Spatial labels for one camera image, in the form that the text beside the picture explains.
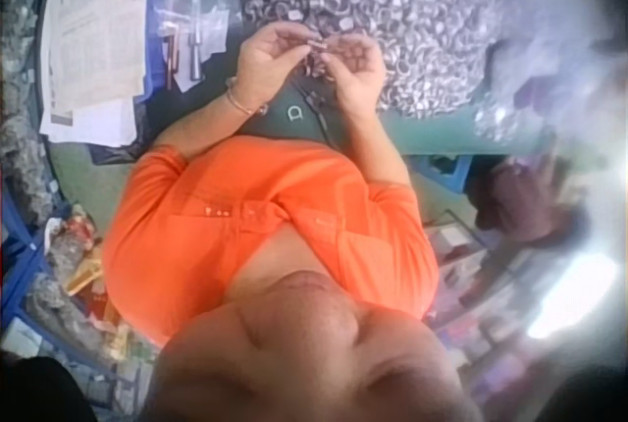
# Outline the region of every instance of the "pile of metal parts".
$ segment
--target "pile of metal parts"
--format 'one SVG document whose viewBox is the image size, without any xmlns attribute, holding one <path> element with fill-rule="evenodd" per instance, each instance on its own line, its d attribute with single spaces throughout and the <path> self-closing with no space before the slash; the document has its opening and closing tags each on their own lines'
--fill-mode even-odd
<svg viewBox="0 0 628 422">
<path fill-rule="evenodd" d="M 363 32 L 377 38 L 388 70 L 379 108 L 429 118 L 465 105 L 484 78 L 497 41 L 497 0 L 242 0 L 243 17 L 263 26 L 303 22 L 321 36 Z M 325 75 L 316 58 L 307 73 Z"/>
<path fill-rule="evenodd" d="M 54 208 L 46 181 L 45 151 L 36 130 L 35 73 L 32 48 L 35 0 L 0 0 L 2 25 L 2 117 L 0 160 L 25 221 L 41 226 Z"/>
</svg>

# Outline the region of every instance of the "woman's left hand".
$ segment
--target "woman's left hand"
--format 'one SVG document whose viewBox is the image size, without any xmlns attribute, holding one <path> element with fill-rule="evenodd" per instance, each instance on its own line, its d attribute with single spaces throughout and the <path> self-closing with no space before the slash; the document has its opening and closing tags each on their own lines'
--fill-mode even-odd
<svg viewBox="0 0 628 422">
<path fill-rule="evenodd" d="M 292 69 L 310 53 L 305 41 L 317 37 L 306 26 L 292 22 L 259 29 L 240 48 L 232 91 L 235 101 L 251 111 L 271 101 Z"/>
</svg>

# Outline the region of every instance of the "pile of metal rings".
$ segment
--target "pile of metal rings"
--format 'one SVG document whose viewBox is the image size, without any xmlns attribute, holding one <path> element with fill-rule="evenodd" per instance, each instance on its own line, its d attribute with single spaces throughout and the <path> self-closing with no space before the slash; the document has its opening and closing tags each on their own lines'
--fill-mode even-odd
<svg viewBox="0 0 628 422">
<path fill-rule="evenodd" d="M 497 0 L 242 0 L 259 26 L 302 22 L 323 37 L 363 32 L 382 47 L 388 70 L 379 109 L 429 118 L 466 104 L 484 77 L 486 50 L 497 40 Z M 316 59 L 307 72 L 322 77 Z"/>
</svg>

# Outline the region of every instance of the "stack of papers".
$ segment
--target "stack of papers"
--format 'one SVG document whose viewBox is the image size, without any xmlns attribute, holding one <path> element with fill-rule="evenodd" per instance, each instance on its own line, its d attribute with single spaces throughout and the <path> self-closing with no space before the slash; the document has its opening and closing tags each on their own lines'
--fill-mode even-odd
<svg viewBox="0 0 628 422">
<path fill-rule="evenodd" d="M 146 74 L 145 26 L 146 0 L 48 0 L 41 133 L 52 142 L 133 143 L 133 98 L 143 94 Z"/>
</svg>

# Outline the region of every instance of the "bracelet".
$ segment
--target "bracelet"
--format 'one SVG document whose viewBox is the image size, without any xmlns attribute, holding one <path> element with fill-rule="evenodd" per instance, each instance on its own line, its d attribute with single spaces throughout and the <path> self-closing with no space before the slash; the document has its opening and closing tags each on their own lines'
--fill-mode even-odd
<svg viewBox="0 0 628 422">
<path fill-rule="evenodd" d="M 241 111 L 242 113 L 244 113 L 246 116 L 253 116 L 254 113 L 251 110 L 247 110 L 246 108 L 244 108 L 242 105 L 240 105 L 236 99 L 234 98 L 234 94 L 232 93 L 232 88 L 229 87 L 227 88 L 227 99 L 229 100 L 229 102 L 234 105 L 234 107 L 236 107 L 239 111 Z"/>
<path fill-rule="evenodd" d="M 249 110 L 249 109 L 243 107 L 242 105 L 240 105 L 237 102 L 236 98 L 234 97 L 234 93 L 232 92 L 232 88 L 234 87 L 235 84 L 236 84 L 236 78 L 235 77 L 231 77 L 230 79 L 227 79 L 227 99 L 229 100 L 229 102 L 232 105 L 234 105 L 235 108 L 237 108 L 242 113 L 245 113 L 246 116 L 253 116 L 253 115 L 256 115 L 256 114 L 263 116 L 266 113 L 268 113 L 268 103 L 265 103 L 258 110 L 255 110 L 255 111 Z"/>
</svg>

